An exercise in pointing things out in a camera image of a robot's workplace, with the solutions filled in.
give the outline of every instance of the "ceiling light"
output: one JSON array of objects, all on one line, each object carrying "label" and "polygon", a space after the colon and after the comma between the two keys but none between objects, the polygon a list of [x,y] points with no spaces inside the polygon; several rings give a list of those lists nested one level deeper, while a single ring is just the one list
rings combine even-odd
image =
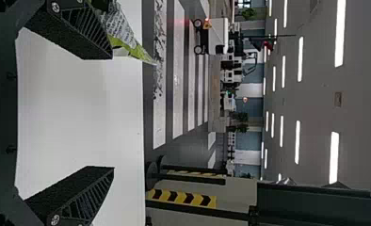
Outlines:
[{"label": "ceiling light", "polygon": [[274,113],[271,113],[271,137],[274,138]]},{"label": "ceiling light", "polygon": [[283,27],[286,28],[286,24],[288,21],[288,0],[284,0],[284,25]]},{"label": "ceiling light", "polygon": [[285,88],[285,63],[286,63],[285,56],[282,56],[282,88]]},{"label": "ceiling light", "polygon": [[265,149],[265,169],[267,169],[267,149]]},{"label": "ceiling light", "polygon": [[299,144],[300,144],[300,121],[297,121],[295,129],[295,163],[299,164]]},{"label": "ceiling light", "polygon": [[266,112],[266,132],[268,132],[268,111]]},{"label": "ceiling light", "polygon": [[339,134],[331,133],[330,184],[338,181]]},{"label": "ceiling light", "polygon": [[298,82],[302,81],[302,70],[303,70],[303,37],[299,38],[299,50],[298,50]]},{"label": "ceiling light", "polygon": [[282,137],[284,132],[284,116],[280,116],[280,147],[282,147]]},{"label": "ceiling light", "polygon": [[273,92],[276,91],[276,66],[273,66]]},{"label": "ceiling light", "polygon": [[335,68],[344,64],[345,23],[347,17],[347,0],[338,0],[335,34]]}]

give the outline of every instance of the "metal frame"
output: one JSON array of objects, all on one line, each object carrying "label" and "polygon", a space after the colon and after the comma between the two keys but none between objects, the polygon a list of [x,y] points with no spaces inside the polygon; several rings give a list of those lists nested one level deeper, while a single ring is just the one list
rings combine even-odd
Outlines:
[{"label": "metal frame", "polygon": [[0,214],[16,225],[43,225],[15,188],[18,147],[18,80],[15,40],[44,0],[16,1],[0,11]]}]

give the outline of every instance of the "wall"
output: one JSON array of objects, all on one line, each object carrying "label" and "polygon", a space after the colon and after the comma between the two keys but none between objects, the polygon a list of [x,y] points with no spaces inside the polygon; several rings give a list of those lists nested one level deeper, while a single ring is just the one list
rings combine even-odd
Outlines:
[{"label": "wall", "polygon": [[262,84],[248,83],[241,84],[236,92],[237,98],[251,97],[259,98],[263,97],[263,86]]},{"label": "wall", "polygon": [[235,164],[235,176],[237,177],[249,173],[252,177],[259,179],[261,174],[260,170],[260,166]]},{"label": "wall", "polygon": [[234,163],[242,165],[260,166],[261,152],[235,150]]},{"label": "wall", "polygon": [[[248,71],[250,68],[254,67],[254,64],[245,64],[243,65],[243,70]],[[256,83],[263,85],[263,78],[265,76],[265,64],[260,63],[256,65],[256,69],[253,73],[250,73],[248,76],[244,77],[242,83]]]},{"label": "wall", "polygon": [[260,151],[262,143],[261,132],[236,133],[235,148],[237,150]]},{"label": "wall", "polygon": [[263,98],[249,98],[246,103],[241,99],[236,99],[236,111],[247,112],[250,117],[263,117]]},{"label": "wall", "polygon": [[[264,36],[265,35],[264,29],[249,29],[249,30],[243,30],[242,34],[244,36]],[[244,48],[245,49],[254,49],[250,41],[244,41]]]}]

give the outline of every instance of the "concrete floor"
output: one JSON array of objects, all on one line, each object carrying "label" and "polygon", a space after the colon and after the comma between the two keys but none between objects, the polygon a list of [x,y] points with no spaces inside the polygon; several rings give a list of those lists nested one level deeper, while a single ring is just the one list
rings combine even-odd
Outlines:
[{"label": "concrete floor", "polygon": [[[266,33],[297,34],[278,41],[266,64],[265,111],[276,114],[275,137],[265,133],[268,168],[264,175],[275,180],[292,177],[297,183],[329,183],[331,132],[340,133],[338,180],[352,188],[371,190],[371,1],[347,1],[345,63],[334,67],[336,3],[322,0],[314,14],[309,1],[289,2],[288,26],[282,27],[283,1],[273,1]],[[304,36],[303,80],[297,82],[298,37]],[[282,75],[286,55],[286,87],[273,93],[273,66]],[[343,92],[342,107],[334,106],[334,93]],[[280,115],[284,115],[284,146],[279,146]],[[301,121],[300,163],[295,159],[295,126]]]},{"label": "concrete floor", "polygon": [[[190,20],[221,16],[228,9],[222,10],[226,5],[221,0],[213,5],[205,0],[159,3],[164,5],[166,21],[154,17],[153,2],[145,0],[143,8],[143,43],[147,51],[158,51],[154,26],[160,26],[165,34],[159,38],[165,43],[165,51],[159,54],[165,60],[158,65],[163,70],[144,66],[145,160],[155,161],[166,154],[172,164],[207,167],[214,151],[208,147],[208,133],[212,131],[211,122],[219,116],[219,56],[195,56],[197,37]],[[164,78],[158,85],[162,95],[155,95],[155,99],[154,77]]]}]

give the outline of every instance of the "industrial machine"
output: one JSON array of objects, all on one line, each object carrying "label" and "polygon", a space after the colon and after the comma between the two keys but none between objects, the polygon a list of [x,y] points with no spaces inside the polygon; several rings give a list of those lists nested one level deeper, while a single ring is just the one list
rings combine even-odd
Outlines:
[{"label": "industrial machine", "polygon": [[103,204],[113,169],[82,169],[26,202],[15,187],[20,151],[15,40],[24,26],[80,58],[112,58],[89,1],[0,0],[0,226],[88,226]]},{"label": "industrial machine", "polygon": [[224,55],[229,50],[229,20],[227,18],[196,19],[193,22],[198,33],[196,55]]}]

